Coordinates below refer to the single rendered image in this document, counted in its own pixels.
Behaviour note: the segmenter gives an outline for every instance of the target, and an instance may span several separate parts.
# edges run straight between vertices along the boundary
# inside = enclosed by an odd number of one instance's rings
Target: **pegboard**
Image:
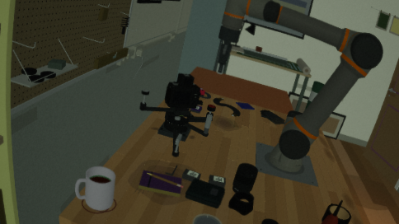
[[[122,19],[129,14],[132,0],[109,2],[93,0],[17,1],[12,40],[35,48],[12,43],[12,49],[25,68],[40,68],[53,59],[62,59],[78,68],[31,88],[11,83],[11,107],[94,69],[94,60],[124,47]],[[108,18],[99,21],[101,6],[109,8]],[[84,39],[87,37],[103,44]],[[11,77],[21,75],[21,65],[12,53]]]

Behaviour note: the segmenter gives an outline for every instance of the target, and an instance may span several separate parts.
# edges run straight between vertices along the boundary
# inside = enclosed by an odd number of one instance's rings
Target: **yellow door frame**
[[[11,58],[15,0],[1,0],[0,7],[0,189],[7,224],[19,224],[12,162]]]

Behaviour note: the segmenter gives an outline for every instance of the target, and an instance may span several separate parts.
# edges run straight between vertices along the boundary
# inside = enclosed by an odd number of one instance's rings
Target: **paper roll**
[[[310,67],[301,58],[298,58],[297,64],[298,64],[299,68],[301,68],[303,74],[305,74],[305,75],[310,74]]]

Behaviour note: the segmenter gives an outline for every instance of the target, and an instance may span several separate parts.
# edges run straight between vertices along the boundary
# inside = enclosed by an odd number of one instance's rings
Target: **whiteboard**
[[[139,4],[132,0],[124,46],[129,47],[188,26],[193,0]]]

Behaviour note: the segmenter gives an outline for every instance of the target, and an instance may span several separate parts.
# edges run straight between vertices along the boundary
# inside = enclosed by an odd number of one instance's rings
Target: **wall shelf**
[[[63,68],[63,70],[58,70],[58,69],[53,69],[53,68],[49,68],[49,66],[43,66],[41,68],[37,68],[37,74],[40,74],[41,72],[44,71],[51,71],[51,72],[55,72],[56,77],[60,76],[66,72],[72,71],[73,69],[77,68],[77,64],[70,64],[70,63],[66,63],[65,67]],[[34,83],[34,82],[30,82],[28,80],[28,77],[25,74],[21,74],[17,77],[12,77],[11,78],[11,82],[14,82],[16,84],[22,85],[22,86],[26,86],[26,87],[33,87],[36,85],[39,85],[43,82],[39,82],[39,83]]]

